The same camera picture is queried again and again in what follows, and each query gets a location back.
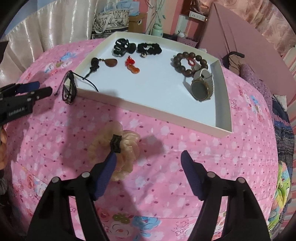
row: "tray rim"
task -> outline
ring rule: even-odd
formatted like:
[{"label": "tray rim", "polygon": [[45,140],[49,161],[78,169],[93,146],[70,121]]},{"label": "tray rim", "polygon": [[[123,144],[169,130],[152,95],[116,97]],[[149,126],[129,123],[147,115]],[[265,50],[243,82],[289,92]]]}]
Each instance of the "tray rim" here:
[{"label": "tray rim", "polygon": [[[219,71],[222,72],[221,64],[220,61],[211,56],[208,53],[205,53],[201,50],[198,50],[194,47],[187,46],[185,44],[172,41],[169,39],[157,37],[157,36],[152,36],[152,35],[146,35],[146,34],[139,34],[139,33],[131,33],[131,32],[114,32],[112,35],[110,35],[108,38],[106,38],[103,42],[101,42],[99,45],[97,45],[84,59],[81,61],[81,63],[75,68],[74,72],[80,74],[84,68],[85,68],[85,62],[89,63],[93,57],[96,57],[98,52],[106,48],[109,45],[109,42],[115,42],[119,38],[138,38],[138,39],[143,39],[144,42],[157,42],[161,45],[182,45],[182,49],[187,52],[195,52],[200,54],[201,56],[206,56],[207,59],[211,59],[212,64],[217,64],[219,66]],[[66,86],[69,86],[69,81],[66,81],[65,83]],[[153,107],[148,107],[142,104],[134,103],[132,101],[127,101],[119,97],[113,97],[109,96],[107,94],[104,94],[103,92],[96,92],[93,90],[85,90],[77,87],[77,95],[83,98],[87,99],[92,99],[104,104],[110,104],[113,106],[117,106],[129,111],[136,112],[138,114],[150,116],[153,118],[157,118],[159,120],[167,121],[166,119],[170,119],[170,123],[179,125],[179,126],[184,126],[192,130],[196,130],[198,132],[202,132],[205,134],[209,134],[211,136],[215,136],[218,138],[225,137],[229,134],[232,134],[232,119],[231,119],[231,110],[230,110],[230,103],[229,103],[229,96],[228,96],[228,91],[227,91],[227,86],[225,83],[226,87],[226,93],[227,93],[227,100],[228,100],[228,105],[227,105],[227,115],[229,116],[229,129],[223,129],[217,126],[211,126],[207,125],[195,120],[188,119],[186,117],[181,117],[175,114],[171,114],[165,111],[158,110]]]}]

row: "blue gripper pad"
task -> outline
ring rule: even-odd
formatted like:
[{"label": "blue gripper pad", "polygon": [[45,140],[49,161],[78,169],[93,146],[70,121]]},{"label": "blue gripper pad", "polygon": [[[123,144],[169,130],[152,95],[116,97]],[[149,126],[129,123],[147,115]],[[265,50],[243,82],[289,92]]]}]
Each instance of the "blue gripper pad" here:
[{"label": "blue gripper pad", "polygon": [[101,171],[101,174],[96,181],[96,191],[94,193],[94,197],[96,200],[99,197],[104,195],[107,185],[110,181],[110,178],[115,170],[115,166],[116,166],[115,153],[110,153],[102,164],[104,164],[105,166],[103,167],[103,170]]},{"label": "blue gripper pad", "polygon": [[207,173],[205,168],[202,164],[194,162],[186,150],[181,154],[181,165],[193,194],[197,196],[199,200],[204,200],[205,195],[202,191],[202,184],[204,175]]},{"label": "blue gripper pad", "polygon": [[31,91],[38,90],[40,87],[39,81],[27,83],[27,84],[21,84],[17,87],[17,93],[27,93]]}]

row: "cardboard box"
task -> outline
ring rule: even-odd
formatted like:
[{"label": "cardboard box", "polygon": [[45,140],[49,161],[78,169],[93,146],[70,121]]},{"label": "cardboard box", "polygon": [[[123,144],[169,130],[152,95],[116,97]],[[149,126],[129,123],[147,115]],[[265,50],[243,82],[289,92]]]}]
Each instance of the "cardboard box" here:
[{"label": "cardboard box", "polygon": [[146,17],[146,13],[140,13],[138,16],[130,16],[128,22],[128,31],[139,34],[145,32],[143,20]]}]

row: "pink bed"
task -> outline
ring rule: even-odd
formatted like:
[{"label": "pink bed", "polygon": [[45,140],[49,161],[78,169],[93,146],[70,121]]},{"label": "pink bed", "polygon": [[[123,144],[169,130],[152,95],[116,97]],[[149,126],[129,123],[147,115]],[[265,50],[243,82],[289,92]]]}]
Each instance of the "pink bed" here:
[{"label": "pink bed", "polygon": [[[38,79],[55,92],[65,72],[101,42],[56,46],[33,63],[19,83]],[[110,121],[141,135],[133,172],[124,181],[111,182],[95,203],[110,240],[187,240],[202,202],[193,196],[181,168],[183,150],[221,178],[245,177],[267,219],[278,169],[272,120],[257,90],[225,68],[223,73],[233,134],[222,139],[89,99],[77,97],[67,105],[61,95],[39,101],[31,116],[9,123],[10,195],[24,229],[54,176],[71,179],[92,168],[87,148]],[[70,203],[76,235],[83,239],[75,200],[70,198]],[[223,199],[214,238],[221,234],[225,211]]]}]

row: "white tray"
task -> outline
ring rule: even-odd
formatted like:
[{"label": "white tray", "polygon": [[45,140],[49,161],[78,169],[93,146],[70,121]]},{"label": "white tray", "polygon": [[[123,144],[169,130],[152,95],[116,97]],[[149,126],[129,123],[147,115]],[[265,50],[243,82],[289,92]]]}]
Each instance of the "white tray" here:
[{"label": "white tray", "polygon": [[[135,66],[140,69],[138,74],[132,74],[125,67],[128,53],[123,57],[116,57],[118,64],[113,68],[100,62],[98,71],[88,77],[99,93],[86,81],[76,78],[79,96],[216,137],[224,137],[232,132],[228,93],[220,62],[196,48],[151,35],[115,32],[99,44],[74,72],[85,76],[93,57],[115,58],[112,49],[119,38],[128,39],[137,45],[144,42],[158,43],[163,51],[160,55],[148,55],[146,58],[141,58],[136,52],[132,54]],[[184,51],[201,55],[208,62],[214,82],[214,94],[210,100],[196,101],[188,91],[193,78],[185,78],[172,67],[171,59]],[[186,60],[182,64],[189,69]]]}]

